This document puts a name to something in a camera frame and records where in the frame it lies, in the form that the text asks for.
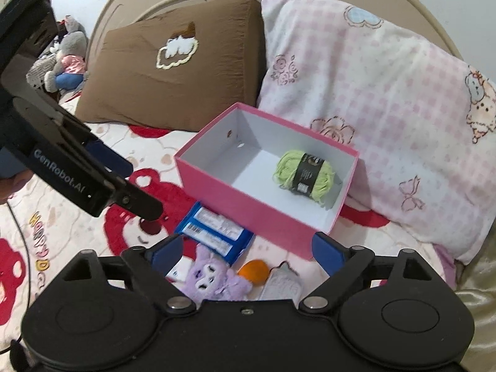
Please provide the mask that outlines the person's left hand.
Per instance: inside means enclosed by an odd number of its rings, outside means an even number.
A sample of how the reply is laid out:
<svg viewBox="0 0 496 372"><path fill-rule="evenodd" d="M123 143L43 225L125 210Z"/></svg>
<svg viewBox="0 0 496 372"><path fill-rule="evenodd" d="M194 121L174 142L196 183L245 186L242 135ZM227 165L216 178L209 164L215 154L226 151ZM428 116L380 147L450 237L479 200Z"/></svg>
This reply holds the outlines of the person's left hand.
<svg viewBox="0 0 496 372"><path fill-rule="evenodd" d="M33 172L24 170L17 175L0 180L0 204L7 202L15 192L21 190L32 178Z"/></svg>

